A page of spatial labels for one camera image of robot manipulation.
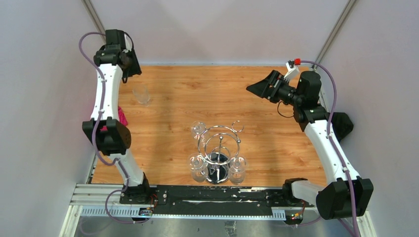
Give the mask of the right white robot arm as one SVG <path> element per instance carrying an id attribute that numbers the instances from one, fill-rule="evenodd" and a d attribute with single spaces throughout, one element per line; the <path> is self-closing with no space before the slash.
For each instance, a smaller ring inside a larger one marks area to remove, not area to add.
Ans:
<path id="1" fill-rule="evenodd" d="M 327 185 L 310 183 L 305 178 L 287 179 L 283 184 L 283 202 L 295 206 L 301 200 L 316 206 L 325 220 L 361 217 L 365 214 L 374 186 L 361 178 L 344 154 L 335 134 L 333 116 L 319 104 L 321 77 L 313 71 L 300 74 L 296 87 L 273 70 L 265 79 L 246 90 L 271 103 L 292 105 L 293 117 L 309 138 L 323 166 Z"/>

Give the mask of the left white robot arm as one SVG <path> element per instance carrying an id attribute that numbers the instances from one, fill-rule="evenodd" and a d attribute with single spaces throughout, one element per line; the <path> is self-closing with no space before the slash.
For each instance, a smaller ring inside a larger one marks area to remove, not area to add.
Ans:
<path id="1" fill-rule="evenodd" d="M 145 204 L 152 197 L 151 188 L 132 155 L 131 133 L 118 110 L 120 84 L 140 75 L 142 70 L 128 33 L 111 29 L 102 36 L 105 44 L 93 58 L 88 58 L 97 73 L 97 88 L 90 119 L 82 123 L 82 130 L 99 160 L 106 166 L 115 166 L 122 176 L 120 203 Z"/>

